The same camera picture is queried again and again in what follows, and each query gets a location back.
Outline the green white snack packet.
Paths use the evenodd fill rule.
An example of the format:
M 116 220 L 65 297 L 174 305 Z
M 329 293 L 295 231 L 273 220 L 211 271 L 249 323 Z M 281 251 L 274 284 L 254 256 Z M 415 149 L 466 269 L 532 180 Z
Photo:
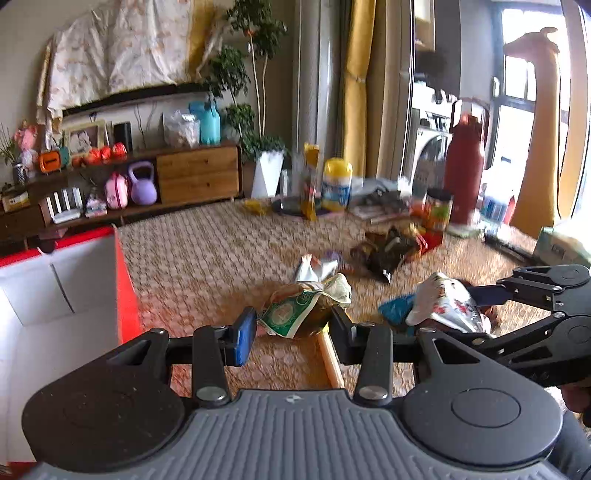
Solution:
M 322 282 L 295 282 L 271 294 L 263 306 L 259 324 L 270 335 L 307 338 L 325 328 L 332 307 L 346 309 L 351 301 L 352 287 L 342 273 Z

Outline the white floral snack bag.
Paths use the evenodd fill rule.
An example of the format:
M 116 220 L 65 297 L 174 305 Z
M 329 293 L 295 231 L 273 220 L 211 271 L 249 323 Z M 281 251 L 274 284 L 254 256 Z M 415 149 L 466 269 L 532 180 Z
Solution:
M 462 333 L 490 333 L 490 319 L 481 312 L 468 289 L 457 279 L 436 272 L 418 284 L 406 317 L 410 327 L 432 321 Z

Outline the purple candy wrapper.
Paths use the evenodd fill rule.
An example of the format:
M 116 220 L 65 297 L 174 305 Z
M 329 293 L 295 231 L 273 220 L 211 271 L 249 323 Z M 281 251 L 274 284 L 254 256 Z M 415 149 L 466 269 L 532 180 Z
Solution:
M 344 264 L 344 257 L 342 257 L 342 252 L 340 251 L 329 250 L 322 256 L 322 269 L 327 271 L 329 275 L 334 275 L 338 272 L 342 264 Z

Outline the tissue box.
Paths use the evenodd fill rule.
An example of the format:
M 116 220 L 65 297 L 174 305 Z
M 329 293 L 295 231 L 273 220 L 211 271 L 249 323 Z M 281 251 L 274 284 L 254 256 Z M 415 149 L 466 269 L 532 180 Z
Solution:
M 575 238 L 552 227 L 540 230 L 533 255 L 542 265 L 580 264 L 590 267 L 590 251 Z

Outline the blue snack packet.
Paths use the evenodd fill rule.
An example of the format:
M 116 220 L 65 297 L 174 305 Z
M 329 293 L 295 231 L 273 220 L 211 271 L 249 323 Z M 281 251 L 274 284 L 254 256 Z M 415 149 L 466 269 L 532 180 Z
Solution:
M 413 293 L 401 295 L 388 300 L 378 307 L 379 313 L 394 327 L 402 326 L 414 308 L 415 295 Z

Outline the black remote control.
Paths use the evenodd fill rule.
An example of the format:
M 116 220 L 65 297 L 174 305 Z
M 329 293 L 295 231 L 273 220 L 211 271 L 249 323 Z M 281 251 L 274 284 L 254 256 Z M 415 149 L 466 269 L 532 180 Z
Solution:
M 485 245 L 495 249 L 507 257 L 513 258 L 518 263 L 530 266 L 537 264 L 537 260 L 532 253 L 517 245 L 508 243 L 494 234 L 485 233 L 483 239 Z

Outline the dark snack packet pile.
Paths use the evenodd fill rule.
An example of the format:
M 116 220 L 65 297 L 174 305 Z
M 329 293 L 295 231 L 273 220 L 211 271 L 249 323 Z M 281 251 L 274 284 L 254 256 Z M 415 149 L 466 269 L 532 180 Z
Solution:
M 363 241 L 353 247 L 353 265 L 368 272 L 376 280 L 391 284 L 394 273 L 428 248 L 428 241 L 414 224 L 406 229 L 391 227 L 387 232 L 366 231 Z

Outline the black lid orange jar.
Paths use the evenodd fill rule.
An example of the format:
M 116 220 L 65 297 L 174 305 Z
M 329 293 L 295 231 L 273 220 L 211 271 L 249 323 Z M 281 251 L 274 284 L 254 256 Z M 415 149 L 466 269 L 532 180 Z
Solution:
M 423 226 L 429 230 L 444 232 L 450 222 L 453 201 L 454 196 L 450 191 L 429 188 L 424 201 Z

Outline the stack of papers and boxes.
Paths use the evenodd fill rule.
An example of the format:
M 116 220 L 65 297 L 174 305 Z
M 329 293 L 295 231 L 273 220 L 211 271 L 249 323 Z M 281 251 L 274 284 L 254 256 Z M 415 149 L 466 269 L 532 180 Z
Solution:
M 405 218 L 411 212 L 411 189 L 405 177 L 396 181 L 381 178 L 356 179 L 348 212 L 376 225 Z

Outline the red and white storage box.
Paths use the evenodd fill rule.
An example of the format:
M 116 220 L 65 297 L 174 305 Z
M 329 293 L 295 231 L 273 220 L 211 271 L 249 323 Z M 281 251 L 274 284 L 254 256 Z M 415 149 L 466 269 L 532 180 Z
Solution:
M 141 330 L 115 227 L 2 258 L 2 465 L 33 460 L 21 416 L 35 392 Z

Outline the yellow small toy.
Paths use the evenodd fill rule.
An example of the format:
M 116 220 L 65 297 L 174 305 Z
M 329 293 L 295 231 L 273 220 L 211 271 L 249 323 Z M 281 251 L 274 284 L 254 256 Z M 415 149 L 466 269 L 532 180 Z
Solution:
M 243 207 L 252 215 L 264 216 L 270 212 L 270 204 L 257 199 L 247 199 L 243 202 Z

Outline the yellow standing snack pouch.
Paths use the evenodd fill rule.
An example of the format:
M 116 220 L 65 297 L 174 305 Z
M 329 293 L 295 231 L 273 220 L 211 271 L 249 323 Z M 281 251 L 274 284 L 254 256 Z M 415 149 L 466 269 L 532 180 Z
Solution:
M 318 161 L 320 161 L 320 146 L 304 143 L 304 170 L 301 175 L 301 215 L 308 221 L 314 221 L 315 196 L 317 196 Z

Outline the dark red thermos bottle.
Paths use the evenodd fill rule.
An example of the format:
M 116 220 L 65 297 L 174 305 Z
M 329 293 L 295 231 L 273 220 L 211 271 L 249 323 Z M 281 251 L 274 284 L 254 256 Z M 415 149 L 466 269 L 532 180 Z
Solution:
M 450 221 L 469 225 L 476 209 L 485 166 L 490 109 L 477 98 L 460 98 L 452 105 L 444 189 L 453 196 Z

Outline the round dark placemat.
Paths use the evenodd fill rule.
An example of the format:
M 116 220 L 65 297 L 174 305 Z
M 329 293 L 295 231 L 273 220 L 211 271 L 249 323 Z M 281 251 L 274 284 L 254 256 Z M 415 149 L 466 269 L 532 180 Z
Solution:
M 270 206 L 273 213 L 304 218 L 304 213 L 301 212 L 301 201 L 298 197 L 277 197 L 271 201 Z M 330 215 L 331 211 L 322 208 L 321 200 L 317 198 L 315 199 L 315 214 L 322 217 Z

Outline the yellow lid gummies bottle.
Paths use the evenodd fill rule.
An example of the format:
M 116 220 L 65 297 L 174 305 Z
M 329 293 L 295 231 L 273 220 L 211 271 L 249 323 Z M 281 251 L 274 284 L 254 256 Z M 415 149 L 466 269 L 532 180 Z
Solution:
M 325 160 L 322 174 L 321 205 L 332 212 L 345 211 L 349 204 L 353 165 L 342 158 Z

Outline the purple kettlebell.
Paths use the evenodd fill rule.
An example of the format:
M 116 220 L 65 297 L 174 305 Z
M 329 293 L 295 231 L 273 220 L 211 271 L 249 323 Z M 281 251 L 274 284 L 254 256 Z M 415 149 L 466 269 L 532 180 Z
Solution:
M 147 177 L 137 177 L 136 170 L 147 170 Z M 151 206 L 157 200 L 157 191 L 154 184 L 154 166 L 150 161 L 138 161 L 128 167 L 128 176 L 131 182 L 131 200 L 139 206 Z

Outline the white router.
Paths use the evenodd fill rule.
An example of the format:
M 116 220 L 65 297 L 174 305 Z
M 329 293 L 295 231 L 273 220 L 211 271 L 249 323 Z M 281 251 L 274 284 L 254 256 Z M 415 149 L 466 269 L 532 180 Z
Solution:
M 77 187 L 54 191 L 44 202 L 50 221 L 55 225 L 77 220 L 84 213 L 81 191 Z

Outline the washing machine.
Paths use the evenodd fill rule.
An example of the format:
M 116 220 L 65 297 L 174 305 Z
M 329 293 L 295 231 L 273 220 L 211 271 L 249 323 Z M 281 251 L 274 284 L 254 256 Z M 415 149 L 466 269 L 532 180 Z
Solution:
M 425 83 L 416 82 L 413 86 L 402 175 L 415 197 L 422 198 L 429 188 L 443 186 L 455 100 L 455 96 Z

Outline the clear plastic bag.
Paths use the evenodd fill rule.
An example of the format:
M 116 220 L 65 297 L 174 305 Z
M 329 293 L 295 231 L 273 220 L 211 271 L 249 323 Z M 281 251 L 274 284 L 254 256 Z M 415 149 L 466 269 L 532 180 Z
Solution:
M 199 120 L 179 110 L 162 114 L 163 138 L 174 149 L 191 149 L 199 144 Z

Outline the wooden TV cabinet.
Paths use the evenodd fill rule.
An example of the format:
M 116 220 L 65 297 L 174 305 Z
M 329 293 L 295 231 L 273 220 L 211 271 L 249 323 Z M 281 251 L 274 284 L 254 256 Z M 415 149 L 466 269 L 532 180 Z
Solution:
M 242 194 L 238 144 L 151 150 L 41 175 L 1 197 L 3 244 L 109 219 L 155 214 Z

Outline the red apple ornaments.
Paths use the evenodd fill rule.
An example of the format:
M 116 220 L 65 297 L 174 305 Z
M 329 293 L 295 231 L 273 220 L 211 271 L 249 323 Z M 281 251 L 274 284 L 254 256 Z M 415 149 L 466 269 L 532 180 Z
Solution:
M 97 166 L 124 161 L 127 158 L 127 149 L 121 142 L 112 146 L 92 148 L 88 152 L 73 157 L 71 164 L 74 168 Z

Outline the teal bottle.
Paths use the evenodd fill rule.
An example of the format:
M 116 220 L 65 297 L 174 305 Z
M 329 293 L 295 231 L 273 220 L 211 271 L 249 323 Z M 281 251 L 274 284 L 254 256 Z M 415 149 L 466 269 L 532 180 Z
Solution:
M 188 110 L 199 121 L 199 141 L 202 145 L 217 145 L 221 142 L 221 116 L 213 100 L 192 101 Z

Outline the black speaker cylinder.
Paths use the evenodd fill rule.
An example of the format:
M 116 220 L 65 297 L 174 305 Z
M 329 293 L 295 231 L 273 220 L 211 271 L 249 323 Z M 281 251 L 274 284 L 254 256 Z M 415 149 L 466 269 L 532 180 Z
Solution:
M 114 143 L 121 143 L 127 153 L 133 151 L 132 131 L 130 122 L 121 122 L 113 125 Z

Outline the framed photo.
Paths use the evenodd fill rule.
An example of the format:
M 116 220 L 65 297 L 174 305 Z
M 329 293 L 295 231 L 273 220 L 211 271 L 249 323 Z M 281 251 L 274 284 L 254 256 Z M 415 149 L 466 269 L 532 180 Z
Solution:
M 64 129 L 63 140 L 71 157 L 85 155 L 93 148 L 100 149 L 105 145 L 105 122 L 69 126 Z

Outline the orange clock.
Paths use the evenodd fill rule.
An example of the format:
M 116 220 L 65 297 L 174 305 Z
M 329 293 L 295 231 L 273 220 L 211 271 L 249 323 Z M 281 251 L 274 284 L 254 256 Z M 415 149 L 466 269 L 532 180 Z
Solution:
M 61 156 L 58 150 L 42 152 L 38 157 L 39 169 L 43 174 L 50 174 L 62 168 Z

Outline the potted green tree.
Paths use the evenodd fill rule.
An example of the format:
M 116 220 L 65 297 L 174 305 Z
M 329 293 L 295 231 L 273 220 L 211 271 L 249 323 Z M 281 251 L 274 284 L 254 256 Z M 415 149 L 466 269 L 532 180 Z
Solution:
M 266 76 L 285 35 L 269 1 L 235 1 L 215 15 L 206 44 L 204 83 L 211 97 L 229 97 L 222 120 L 253 165 L 252 198 L 276 195 L 287 155 L 283 140 L 266 132 Z

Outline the pink doll figure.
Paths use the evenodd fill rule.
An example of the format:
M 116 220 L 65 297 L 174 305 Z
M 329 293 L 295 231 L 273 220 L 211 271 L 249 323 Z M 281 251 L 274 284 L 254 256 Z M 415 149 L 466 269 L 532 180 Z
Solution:
M 37 126 L 23 120 L 13 135 L 18 150 L 18 162 L 23 166 L 28 179 L 37 174 L 38 152 L 35 149 L 37 143 Z

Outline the floral cloth covered TV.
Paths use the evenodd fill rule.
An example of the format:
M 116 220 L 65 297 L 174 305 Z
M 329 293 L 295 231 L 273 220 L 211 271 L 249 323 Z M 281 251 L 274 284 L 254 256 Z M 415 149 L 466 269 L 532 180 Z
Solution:
M 113 95 L 197 83 L 220 50 L 226 9 L 212 1 L 106 1 L 58 30 L 43 55 L 36 122 Z

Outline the yellow curtain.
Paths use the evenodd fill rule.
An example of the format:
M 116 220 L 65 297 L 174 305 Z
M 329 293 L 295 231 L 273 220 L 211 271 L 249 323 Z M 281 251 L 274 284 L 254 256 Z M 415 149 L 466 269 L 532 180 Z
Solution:
M 367 167 L 367 75 L 375 27 L 376 0 L 352 2 L 349 41 L 344 72 L 344 131 L 342 154 L 353 173 L 366 176 Z

